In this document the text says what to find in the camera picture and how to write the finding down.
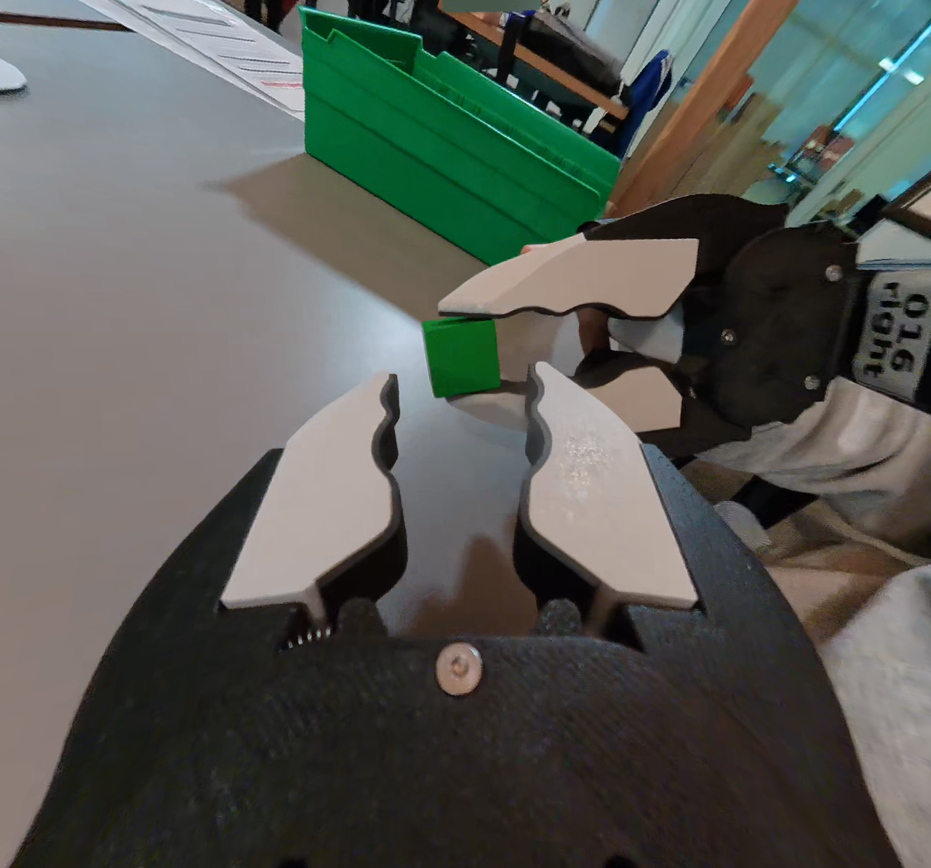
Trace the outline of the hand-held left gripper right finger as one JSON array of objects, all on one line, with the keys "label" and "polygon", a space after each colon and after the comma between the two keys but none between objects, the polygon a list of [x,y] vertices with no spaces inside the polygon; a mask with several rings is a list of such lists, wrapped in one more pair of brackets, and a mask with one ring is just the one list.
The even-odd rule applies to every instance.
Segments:
[{"label": "hand-held left gripper right finger", "polygon": [[567,601],[596,634],[621,606],[695,609],[699,594],[637,434],[552,365],[533,364],[529,378],[513,560],[537,608]]}]

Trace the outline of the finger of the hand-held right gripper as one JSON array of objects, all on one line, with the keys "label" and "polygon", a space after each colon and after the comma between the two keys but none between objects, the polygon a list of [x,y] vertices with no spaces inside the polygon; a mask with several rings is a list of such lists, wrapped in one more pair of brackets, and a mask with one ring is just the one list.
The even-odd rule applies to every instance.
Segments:
[{"label": "finger of the hand-held right gripper", "polygon": [[694,238],[594,240],[584,234],[535,245],[456,287],[438,302],[437,313],[503,319],[597,307],[620,318],[660,319],[692,282],[699,246]]},{"label": "finger of the hand-held right gripper", "polygon": [[[486,423],[511,431],[527,429],[530,385],[506,382],[480,393],[453,396],[453,408]],[[637,434],[681,428],[681,392],[660,368],[649,365],[628,370],[586,392],[607,406]]]}]

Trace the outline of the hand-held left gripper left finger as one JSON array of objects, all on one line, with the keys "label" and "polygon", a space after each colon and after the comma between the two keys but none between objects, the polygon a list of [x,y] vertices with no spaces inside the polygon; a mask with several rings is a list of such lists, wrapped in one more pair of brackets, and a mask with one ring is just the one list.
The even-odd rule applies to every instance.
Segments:
[{"label": "hand-held left gripper left finger", "polygon": [[221,595],[226,609],[300,605],[316,629],[343,605],[376,602],[400,580],[408,547],[398,456],[400,387],[376,373],[312,416],[286,443]]}]

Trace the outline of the green cube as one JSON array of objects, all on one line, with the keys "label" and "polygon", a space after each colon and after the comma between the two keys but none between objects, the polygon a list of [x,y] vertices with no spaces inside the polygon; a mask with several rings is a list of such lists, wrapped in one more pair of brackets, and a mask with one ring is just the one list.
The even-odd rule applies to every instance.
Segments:
[{"label": "green cube", "polygon": [[442,318],[422,323],[425,359],[435,398],[500,388],[501,365],[495,321]]}]

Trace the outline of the green storage bin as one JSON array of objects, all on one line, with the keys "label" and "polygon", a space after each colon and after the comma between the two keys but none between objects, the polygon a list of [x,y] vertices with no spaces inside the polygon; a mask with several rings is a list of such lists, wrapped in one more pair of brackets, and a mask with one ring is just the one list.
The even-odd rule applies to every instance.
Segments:
[{"label": "green storage bin", "polygon": [[420,36],[299,13],[310,156],[490,266],[602,216],[610,152]]}]

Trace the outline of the person's right forearm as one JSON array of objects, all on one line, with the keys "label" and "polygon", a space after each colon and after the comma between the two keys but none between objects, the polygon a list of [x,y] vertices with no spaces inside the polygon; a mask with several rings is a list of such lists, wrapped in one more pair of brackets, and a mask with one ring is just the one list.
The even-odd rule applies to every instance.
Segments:
[{"label": "person's right forearm", "polygon": [[879,521],[929,497],[930,417],[844,378],[791,423],[698,456],[785,489],[831,499],[839,512]]}]

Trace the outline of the person's right hand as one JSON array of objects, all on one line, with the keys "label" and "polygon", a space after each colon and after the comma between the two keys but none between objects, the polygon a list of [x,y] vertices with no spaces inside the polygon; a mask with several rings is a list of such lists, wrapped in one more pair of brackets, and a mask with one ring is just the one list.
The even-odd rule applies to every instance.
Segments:
[{"label": "person's right hand", "polygon": [[578,337],[584,355],[576,368],[576,375],[580,375],[606,362],[611,356],[610,319],[606,312],[596,307],[580,308],[576,315]]}]

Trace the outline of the blue cloth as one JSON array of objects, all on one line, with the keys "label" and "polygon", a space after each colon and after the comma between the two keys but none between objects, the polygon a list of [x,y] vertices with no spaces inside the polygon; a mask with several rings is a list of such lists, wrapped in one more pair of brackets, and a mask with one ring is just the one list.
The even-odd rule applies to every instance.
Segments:
[{"label": "blue cloth", "polygon": [[658,107],[671,87],[674,57],[666,49],[660,49],[646,62],[634,82],[626,87],[627,114],[620,129],[617,156],[624,161],[633,139],[646,116]]}]

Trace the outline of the wooden table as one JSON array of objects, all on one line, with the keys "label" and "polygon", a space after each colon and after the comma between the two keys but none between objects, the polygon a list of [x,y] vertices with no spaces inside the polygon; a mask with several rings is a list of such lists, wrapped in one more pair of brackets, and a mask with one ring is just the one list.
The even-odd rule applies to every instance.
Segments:
[{"label": "wooden table", "polygon": [[[413,4],[414,0],[363,0],[358,15],[366,21],[400,23],[401,2]],[[599,109],[605,114],[596,120],[599,127],[606,131],[621,128],[628,102],[628,92],[623,86],[619,94],[607,97],[542,59],[518,41],[511,40],[511,50],[506,50],[506,34],[501,28],[473,18],[472,13],[448,12],[442,1],[440,5],[444,13],[465,25],[470,32],[468,40],[475,51],[468,59],[472,64],[478,65],[480,69],[494,70],[495,79],[506,84],[510,78],[515,78],[517,91],[528,94],[536,92],[534,103],[542,109],[546,109],[547,103],[554,103],[568,124],[575,120],[586,121]],[[412,11],[413,7],[407,21],[402,23],[405,29],[411,31]]]}]

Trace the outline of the black bag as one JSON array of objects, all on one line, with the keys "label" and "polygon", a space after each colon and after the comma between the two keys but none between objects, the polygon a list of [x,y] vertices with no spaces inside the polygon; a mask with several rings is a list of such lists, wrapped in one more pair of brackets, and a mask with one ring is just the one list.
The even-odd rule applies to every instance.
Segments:
[{"label": "black bag", "polygon": [[560,13],[526,16],[518,43],[607,97],[620,93],[623,60]]}]

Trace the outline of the person's beige pants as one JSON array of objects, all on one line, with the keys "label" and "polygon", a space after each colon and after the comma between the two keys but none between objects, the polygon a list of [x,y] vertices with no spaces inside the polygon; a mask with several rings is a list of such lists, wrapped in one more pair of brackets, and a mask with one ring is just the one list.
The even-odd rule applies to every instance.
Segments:
[{"label": "person's beige pants", "polygon": [[742,503],[770,544],[758,552],[807,635],[823,646],[893,577],[929,561],[929,467],[885,497],[817,497],[811,484],[762,478],[707,460],[681,466],[712,504]]}]

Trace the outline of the black office chair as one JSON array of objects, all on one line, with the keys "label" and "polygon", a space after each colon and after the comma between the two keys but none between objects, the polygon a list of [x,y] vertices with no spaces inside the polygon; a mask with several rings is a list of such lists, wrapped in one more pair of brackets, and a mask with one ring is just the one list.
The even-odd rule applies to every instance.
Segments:
[{"label": "black office chair", "polygon": [[[411,29],[423,39],[423,46],[432,55],[448,52],[460,60],[467,60],[475,52],[466,26],[441,10],[441,0],[414,0]],[[506,34],[506,50],[510,41],[519,41],[524,21],[532,13],[472,13],[485,24],[501,28]]]}]

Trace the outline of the printed paper sheet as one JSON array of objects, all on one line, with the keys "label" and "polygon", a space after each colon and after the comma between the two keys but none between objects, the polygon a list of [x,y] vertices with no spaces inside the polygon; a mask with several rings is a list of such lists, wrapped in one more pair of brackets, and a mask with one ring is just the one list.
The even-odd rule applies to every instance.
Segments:
[{"label": "printed paper sheet", "polygon": [[214,0],[77,0],[305,121],[301,57]]}]

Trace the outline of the wooden post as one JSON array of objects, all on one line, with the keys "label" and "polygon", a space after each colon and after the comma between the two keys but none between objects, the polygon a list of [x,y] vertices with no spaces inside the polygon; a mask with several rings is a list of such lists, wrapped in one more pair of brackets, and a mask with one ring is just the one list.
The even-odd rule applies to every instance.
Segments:
[{"label": "wooden post", "polygon": [[618,177],[611,192],[611,217],[625,217],[662,198],[702,131],[799,1],[748,2],[634,172]]}]

